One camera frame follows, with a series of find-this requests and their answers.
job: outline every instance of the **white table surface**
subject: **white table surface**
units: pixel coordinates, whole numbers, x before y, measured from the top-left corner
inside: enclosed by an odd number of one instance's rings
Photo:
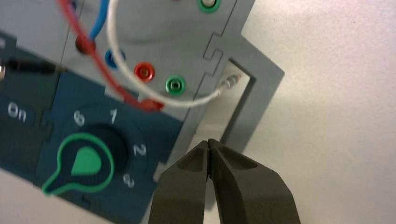
[[[396,0],[257,0],[243,35],[286,72],[244,154],[281,175],[303,224],[394,223]],[[221,136],[214,111],[239,95],[211,103],[192,144]],[[1,224],[108,223],[4,171],[0,183]]]

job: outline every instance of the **rotary knob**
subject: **rotary knob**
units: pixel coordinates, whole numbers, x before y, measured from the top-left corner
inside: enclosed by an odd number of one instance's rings
[[[95,193],[107,187],[127,163],[127,145],[120,133],[108,125],[87,126],[62,141],[57,169],[42,189],[47,195],[68,190]]]

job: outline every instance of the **white wire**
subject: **white wire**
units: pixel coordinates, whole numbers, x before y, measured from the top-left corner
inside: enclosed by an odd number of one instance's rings
[[[133,72],[128,68],[128,65],[125,63],[118,44],[117,28],[116,28],[116,23],[117,23],[116,12],[117,12],[118,3],[119,0],[110,0],[109,9],[107,13],[107,40],[112,50],[113,58],[115,59],[114,62],[117,64],[117,67],[121,71],[121,74],[123,74],[125,78],[127,78],[130,82],[132,82],[139,91],[147,95],[149,98],[162,102],[166,105],[170,105],[173,107],[190,108],[190,107],[207,104],[209,101],[220,96],[221,92],[226,89],[224,85],[221,85],[220,87],[215,89],[214,92],[212,92],[206,97],[199,98],[197,100],[180,101],[159,94],[155,90],[148,87],[144,82],[142,82],[136,76],[132,75]]]

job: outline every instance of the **blue wire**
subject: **blue wire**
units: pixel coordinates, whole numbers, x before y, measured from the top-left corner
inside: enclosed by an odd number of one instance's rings
[[[102,30],[103,25],[105,24],[107,17],[107,9],[109,8],[109,1],[110,0],[102,0],[100,4],[98,17],[96,18],[95,25],[93,26],[92,31],[89,34],[89,39],[92,41],[95,40],[99,32]]]

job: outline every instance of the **green socket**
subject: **green socket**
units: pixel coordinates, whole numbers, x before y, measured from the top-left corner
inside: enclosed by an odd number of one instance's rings
[[[180,96],[185,91],[185,80],[181,76],[170,76],[165,83],[166,92],[172,96]]]

